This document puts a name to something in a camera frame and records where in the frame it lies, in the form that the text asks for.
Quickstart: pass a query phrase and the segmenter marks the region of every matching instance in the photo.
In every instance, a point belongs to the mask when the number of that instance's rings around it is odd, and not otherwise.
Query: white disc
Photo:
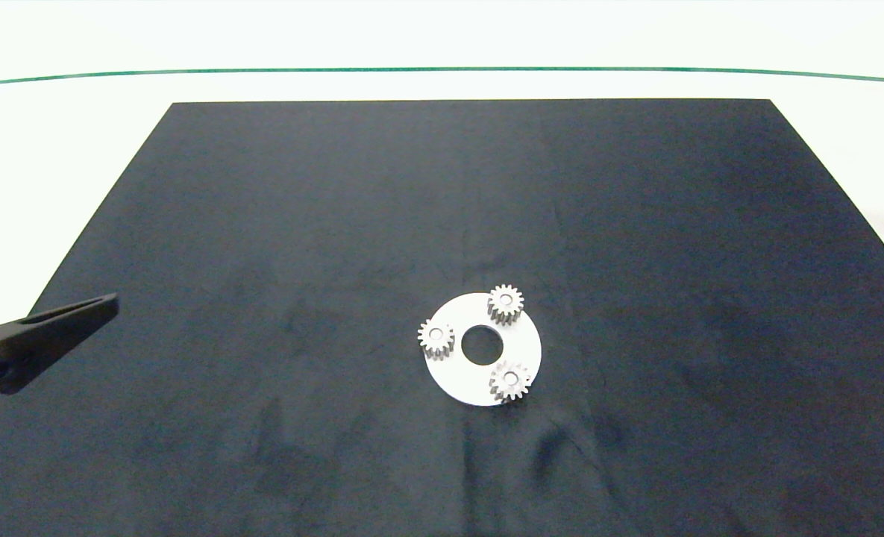
[[[432,320],[451,325],[455,332],[455,349],[444,360],[425,360],[429,373],[446,394],[463,403],[494,406],[503,401],[492,394],[489,378],[503,361],[521,364],[531,374],[531,382],[541,366],[541,336],[534,322],[522,312],[510,325],[496,324],[489,316],[489,293],[470,292],[456,296],[439,308]],[[476,326],[495,330],[502,339],[502,354],[493,363],[478,365],[465,356],[462,338]]]

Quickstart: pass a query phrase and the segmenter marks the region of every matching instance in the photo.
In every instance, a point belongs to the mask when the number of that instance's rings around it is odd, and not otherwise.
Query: metal gear
[[[489,292],[489,315],[501,325],[510,325],[518,320],[524,309],[524,296],[514,286],[496,286]]]
[[[501,362],[492,370],[489,386],[499,401],[520,400],[531,385],[531,373],[521,364]]]
[[[427,319],[419,329],[419,344],[428,360],[444,360],[455,348],[455,332],[451,326]]]

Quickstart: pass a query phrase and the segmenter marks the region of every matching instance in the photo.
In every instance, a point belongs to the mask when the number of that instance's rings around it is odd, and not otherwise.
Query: gear teeth
[[[419,329],[421,352],[428,360],[444,360],[455,349],[455,332],[451,326],[425,319]]]
[[[489,316],[496,324],[510,325],[524,310],[524,296],[511,285],[496,286],[489,292]]]
[[[514,374],[514,382],[507,378],[509,374]],[[527,394],[527,387],[530,385],[531,374],[521,364],[500,363],[494,367],[492,377],[489,378],[490,393],[495,400],[502,402],[520,400]]]

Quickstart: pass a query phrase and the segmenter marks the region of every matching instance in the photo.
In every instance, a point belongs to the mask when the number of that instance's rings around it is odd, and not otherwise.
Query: black table surface
[[[415,340],[519,286],[517,404]],[[884,247],[769,101],[181,103],[35,310],[0,535],[884,535]]]

